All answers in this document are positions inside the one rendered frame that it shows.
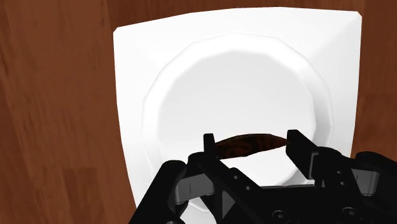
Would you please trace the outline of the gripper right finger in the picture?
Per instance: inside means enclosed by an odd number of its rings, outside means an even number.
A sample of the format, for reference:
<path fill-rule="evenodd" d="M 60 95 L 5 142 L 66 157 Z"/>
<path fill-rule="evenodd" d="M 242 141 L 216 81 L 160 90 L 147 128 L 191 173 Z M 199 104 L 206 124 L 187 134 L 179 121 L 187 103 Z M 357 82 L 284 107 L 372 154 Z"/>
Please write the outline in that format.
<path fill-rule="evenodd" d="M 397 162 L 372 151 L 348 158 L 316 146 L 298 130 L 287 133 L 286 154 L 307 178 L 324 188 L 337 210 L 354 219 L 397 219 Z"/>

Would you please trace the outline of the white round plate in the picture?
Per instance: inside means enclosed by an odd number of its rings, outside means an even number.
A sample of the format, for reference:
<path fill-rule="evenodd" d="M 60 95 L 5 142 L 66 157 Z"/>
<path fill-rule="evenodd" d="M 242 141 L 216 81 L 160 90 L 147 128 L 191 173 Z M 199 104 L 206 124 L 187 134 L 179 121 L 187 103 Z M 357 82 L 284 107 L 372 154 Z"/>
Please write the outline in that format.
<path fill-rule="evenodd" d="M 186 161 L 203 135 L 297 129 L 326 146 L 330 92 L 310 62 L 279 38 L 231 33 L 192 43 L 158 73 L 143 100 L 142 139 L 152 173 Z"/>

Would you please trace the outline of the white square table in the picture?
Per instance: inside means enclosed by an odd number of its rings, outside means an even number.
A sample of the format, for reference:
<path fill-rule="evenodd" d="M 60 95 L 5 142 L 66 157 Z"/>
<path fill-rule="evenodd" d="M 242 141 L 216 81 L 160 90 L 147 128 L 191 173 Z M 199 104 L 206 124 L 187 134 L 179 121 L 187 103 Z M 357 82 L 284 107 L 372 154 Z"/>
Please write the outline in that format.
<path fill-rule="evenodd" d="M 142 139 L 143 100 L 158 73 L 192 43 L 244 33 L 279 38 L 301 53 L 330 92 L 333 132 L 326 145 L 349 156 L 356 119 L 361 15 L 307 8 L 237 8 L 187 13 L 119 27 L 113 34 L 123 152 L 136 203 L 155 174 Z"/>

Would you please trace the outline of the brown wooden curved piece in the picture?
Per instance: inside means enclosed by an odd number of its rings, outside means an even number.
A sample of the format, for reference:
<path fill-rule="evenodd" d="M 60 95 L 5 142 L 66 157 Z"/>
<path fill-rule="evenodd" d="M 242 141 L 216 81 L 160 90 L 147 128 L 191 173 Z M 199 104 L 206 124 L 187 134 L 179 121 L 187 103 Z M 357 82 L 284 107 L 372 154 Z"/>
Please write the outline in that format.
<path fill-rule="evenodd" d="M 214 145 L 218 159 L 247 157 L 286 146 L 288 141 L 272 134 L 243 134 L 218 141 Z"/>

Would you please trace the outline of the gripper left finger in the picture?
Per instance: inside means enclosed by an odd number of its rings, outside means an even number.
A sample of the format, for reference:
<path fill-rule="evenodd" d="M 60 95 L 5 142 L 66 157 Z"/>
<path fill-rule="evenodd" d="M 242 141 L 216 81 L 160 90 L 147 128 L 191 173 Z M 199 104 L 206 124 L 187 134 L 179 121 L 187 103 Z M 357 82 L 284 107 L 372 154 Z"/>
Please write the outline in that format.
<path fill-rule="evenodd" d="M 204 151 L 193 153 L 188 162 L 169 160 L 157 172 L 143 200 L 129 224 L 194 224 L 184 221 L 192 199 L 200 198 L 215 219 L 215 224 L 256 224 L 229 196 L 223 187 L 215 184 L 198 165 L 203 155 L 218 159 L 214 150 L 214 136 L 204 134 Z M 212 224 L 201 218 L 197 224 Z"/>

